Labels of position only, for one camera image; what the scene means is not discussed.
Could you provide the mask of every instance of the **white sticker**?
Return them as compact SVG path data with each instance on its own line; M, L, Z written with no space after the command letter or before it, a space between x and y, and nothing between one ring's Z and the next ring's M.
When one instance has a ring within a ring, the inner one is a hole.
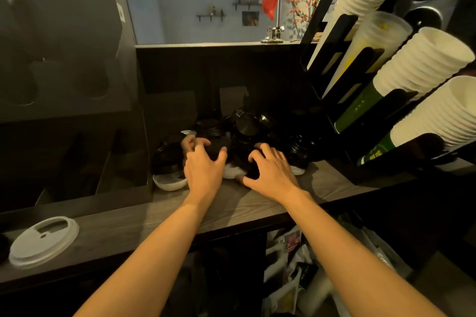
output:
M126 17L124 16L124 11L122 10L122 6L118 2L116 2L116 4L118 5L119 18L121 19L122 22L125 23L126 22Z

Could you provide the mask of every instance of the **right hand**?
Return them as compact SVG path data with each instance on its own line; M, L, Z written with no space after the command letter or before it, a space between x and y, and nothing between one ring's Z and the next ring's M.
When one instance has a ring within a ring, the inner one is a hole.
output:
M254 160L258 164L259 178L253 180L245 176L238 176L237 180L256 192L283 204L289 194L299 189L298 182L283 152L277 151L267 143L255 145L258 150L254 150L248 156L251 162Z

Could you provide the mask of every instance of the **person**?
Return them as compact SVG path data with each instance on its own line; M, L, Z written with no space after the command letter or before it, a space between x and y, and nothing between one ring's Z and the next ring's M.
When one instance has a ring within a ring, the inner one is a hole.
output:
M188 136L185 176L190 193L182 205L142 242L75 317L158 317L200 223L211 205L227 159L222 148L211 161L210 141ZM245 186L281 203L299 225L335 289L354 316L437 317L444 314L378 260L300 189L284 154L266 143L249 155L259 178L240 177Z

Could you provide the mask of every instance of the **wall shelf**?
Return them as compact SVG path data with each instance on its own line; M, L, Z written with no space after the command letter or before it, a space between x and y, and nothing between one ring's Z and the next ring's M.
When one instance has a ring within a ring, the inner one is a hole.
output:
M249 8L252 6L252 5L255 5L255 6L262 6L263 4L261 4L260 2L234 2L233 5L235 6L235 11L238 10L238 5L247 5L248 6L248 10Z
M223 21L223 18L226 15L210 15L210 14L197 14L197 18L199 19L199 22L202 21L202 18L210 18L210 21L212 21L213 18L221 18L221 21Z

